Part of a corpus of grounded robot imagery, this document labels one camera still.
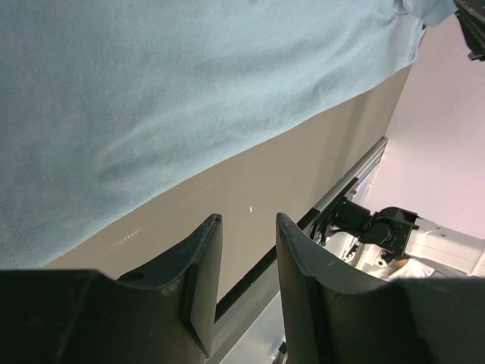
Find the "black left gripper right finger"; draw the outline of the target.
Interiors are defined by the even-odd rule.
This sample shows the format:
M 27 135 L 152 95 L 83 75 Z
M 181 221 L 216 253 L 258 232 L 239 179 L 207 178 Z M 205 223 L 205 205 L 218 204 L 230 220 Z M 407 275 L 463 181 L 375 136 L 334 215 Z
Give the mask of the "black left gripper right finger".
M 291 363 L 482 363 L 480 278 L 382 281 L 276 218 L 280 295 Z

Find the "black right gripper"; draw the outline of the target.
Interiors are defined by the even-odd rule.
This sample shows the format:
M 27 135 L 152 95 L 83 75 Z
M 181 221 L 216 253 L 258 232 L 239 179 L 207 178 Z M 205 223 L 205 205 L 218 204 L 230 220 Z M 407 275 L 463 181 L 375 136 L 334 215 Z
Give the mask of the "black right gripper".
M 484 0 L 455 0 L 458 19 L 471 61 L 484 60 Z

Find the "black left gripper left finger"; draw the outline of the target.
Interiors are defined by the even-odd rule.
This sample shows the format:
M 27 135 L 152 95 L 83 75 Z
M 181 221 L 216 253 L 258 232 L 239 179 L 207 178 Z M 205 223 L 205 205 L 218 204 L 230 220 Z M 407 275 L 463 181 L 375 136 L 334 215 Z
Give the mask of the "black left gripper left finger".
M 1 273 L 3 363 L 203 363 L 211 355 L 222 217 L 118 279 Z

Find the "grey-blue t-shirt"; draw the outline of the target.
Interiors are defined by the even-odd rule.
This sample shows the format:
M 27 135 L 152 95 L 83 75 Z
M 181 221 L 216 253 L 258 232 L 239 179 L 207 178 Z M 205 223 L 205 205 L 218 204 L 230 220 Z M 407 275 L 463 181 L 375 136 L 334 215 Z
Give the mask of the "grey-blue t-shirt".
M 3 1 L 1 267 L 412 64 L 452 1 Z

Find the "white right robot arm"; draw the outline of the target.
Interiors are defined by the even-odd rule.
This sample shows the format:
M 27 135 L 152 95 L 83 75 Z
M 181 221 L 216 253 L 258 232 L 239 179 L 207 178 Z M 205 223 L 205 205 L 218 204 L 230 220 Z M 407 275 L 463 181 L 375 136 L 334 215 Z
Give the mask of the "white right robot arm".
M 321 213 L 312 240 L 376 278 L 484 277 L 484 241 L 415 212 L 371 212 L 345 194 Z

